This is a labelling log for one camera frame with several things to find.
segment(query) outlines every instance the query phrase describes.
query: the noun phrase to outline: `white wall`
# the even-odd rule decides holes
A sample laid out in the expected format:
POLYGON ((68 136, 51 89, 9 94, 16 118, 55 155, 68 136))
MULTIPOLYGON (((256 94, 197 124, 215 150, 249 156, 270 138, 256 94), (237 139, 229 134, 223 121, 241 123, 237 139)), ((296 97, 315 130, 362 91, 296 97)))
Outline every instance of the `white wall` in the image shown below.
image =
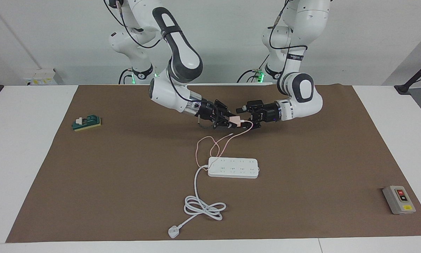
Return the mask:
MULTIPOLYGON (((261 33, 283 0, 163 3, 204 61, 195 82, 235 82, 268 54, 261 33)), ((0 0, 0 14, 39 65, 58 70, 66 84, 116 83, 129 65, 108 45, 108 35, 120 27, 101 0, 0 0)), ((420 41, 421 0, 334 0, 302 71, 318 84, 381 85, 420 41)), ((166 66, 170 50, 164 42, 149 53, 160 69, 166 66)), ((0 56, 17 75, 35 67, 29 54, 0 21, 0 56)))
MULTIPOLYGON (((398 66, 383 85, 401 85, 406 83, 414 74, 421 69, 421 42, 398 66)), ((412 88, 421 87, 421 81, 412 85, 412 88)))

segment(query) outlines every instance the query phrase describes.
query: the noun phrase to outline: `brown mat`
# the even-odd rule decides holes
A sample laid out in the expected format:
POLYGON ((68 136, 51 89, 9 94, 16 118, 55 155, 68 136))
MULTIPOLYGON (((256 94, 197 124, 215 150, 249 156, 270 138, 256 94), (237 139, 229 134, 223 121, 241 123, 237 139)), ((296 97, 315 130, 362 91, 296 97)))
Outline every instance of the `brown mat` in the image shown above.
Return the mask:
MULTIPOLYGON (((272 102, 270 86, 192 86, 235 110, 247 100, 272 102)), ((226 157, 256 158, 257 179, 198 176, 200 197, 225 202, 222 221, 201 215, 177 240, 421 235, 421 205, 350 86, 319 86, 322 111, 264 123, 237 137, 226 157), (381 188, 408 191, 417 212, 392 215, 381 188)), ((151 102, 147 86, 80 86, 32 184, 7 242, 169 240, 189 216, 196 118, 151 102), (99 128, 74 132, 96 114, 99 128)), ((210 141, 200 149, 201 164, 210 141)))

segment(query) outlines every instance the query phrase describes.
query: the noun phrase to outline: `green light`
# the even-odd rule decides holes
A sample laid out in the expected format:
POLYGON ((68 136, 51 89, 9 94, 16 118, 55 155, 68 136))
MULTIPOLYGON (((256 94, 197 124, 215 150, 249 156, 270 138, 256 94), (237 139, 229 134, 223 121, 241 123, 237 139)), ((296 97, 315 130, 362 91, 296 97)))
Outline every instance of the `green light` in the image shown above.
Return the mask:
POLYGON ((264 74, 260 72, 260 76, 257 78, 257 82, 263 82, 264 74))

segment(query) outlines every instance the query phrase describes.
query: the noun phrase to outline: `pink cable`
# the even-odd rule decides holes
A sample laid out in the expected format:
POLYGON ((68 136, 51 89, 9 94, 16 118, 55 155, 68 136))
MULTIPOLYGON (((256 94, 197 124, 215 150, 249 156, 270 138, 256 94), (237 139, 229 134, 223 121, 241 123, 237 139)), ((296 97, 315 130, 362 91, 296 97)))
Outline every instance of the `pink cable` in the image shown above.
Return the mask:
POLYGON ((199 165, 199 162, 198 162, 198 148, 199 148, 199 143, 200 143, 202 140, 206 139, 206 138, 211 138, 211 139, 212 139, 212 141, 213 141, 213 143, 214 143, 214 145, 213 145, 213 146, 215 147, 215 145, 217 145, 217 147, 218 147, 218 153, 220 153, 220 146, 218 145, 218 142, 216 142, 216 141, 215 141, 215 139, 214 139, 212 136, 206 136, 206 137, 204 137, 204 138, 200 139, 200 140, 196 143, 196 151, 195 151, 196 165, 198 165, 198 167, 201 167, 201 165, 199 165))
MULTIPOLYGON (((226 137, 229 137, 229 136, 231 136, 231 135, 233 135, 234 133, 231 133, 231 134, 228 134, 227 136, 224 136, 223 138, 221 138, 221 139, 219 139, 213 146, 212 146, 212 148, 210 149, 210 152, 209 152, 209 154, 210 154, 210 156, 212 157, 212 150, 213 150, 213 148, 215 148, 215 146, 218 146, 218 142, 220 142, 222 139, 224 139, 224 138, 226 138, 226 137)), ((218 147, 218 153, 217 153, 217 156, 220 154, 220 147, 218 147)))
POLYGON ((244 133, 247 133, 249 130, 251 130, 251 129, 254 127, 254 123, 252 123, 251 121, 246 120, 245 122, 249 122, 249 123, 251 123, 251 127, 250 127, 248 130, 246 130, 246 131, 244 131, 244 132, 242 132, 242 133, 239 133, 239 134, 237 134, 237 135, 234 135, 234 136, 232 136, 231 138, 229 138, 229 139, 228 139, 228 141, 226 142, 226 144, 225 144, 225 146, 224 146, 223 150, 221 151, 221 154, 217 156, 217 159, 216 159, 215 161, 213 161, 211 164, 209 164, 209 168, 212 166, 212 164, 213 164, 214 162, 216 162, 216 161, 218 160, 218 158, 220 158, 220 157, 223 155, 223 153, 224 153, 224 151, 226 150, 226 147, 228 146, 228 143, 229 143, 229 141, 231 141, 231 139, 233 139, 233 138, 235 138, 235 137, 237 137, 237 136, 241 136, 241 135, 242 135, 242 134, 244 134, 244 133))

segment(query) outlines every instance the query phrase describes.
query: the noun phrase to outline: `switch box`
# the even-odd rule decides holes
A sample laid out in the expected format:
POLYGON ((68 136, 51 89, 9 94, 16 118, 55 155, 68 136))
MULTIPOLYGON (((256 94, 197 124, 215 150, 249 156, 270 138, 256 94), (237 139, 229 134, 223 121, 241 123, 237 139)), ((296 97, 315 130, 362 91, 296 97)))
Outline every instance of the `switch box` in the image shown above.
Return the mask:
POLYGON ((403 186, 388 186, 382 189, 393 214, 408 214, 416 212, 403 186))
POLYGON ((54 69, 27 70, 25 85, 59 85, 63 83, 62 78, 56 74, 54 69))

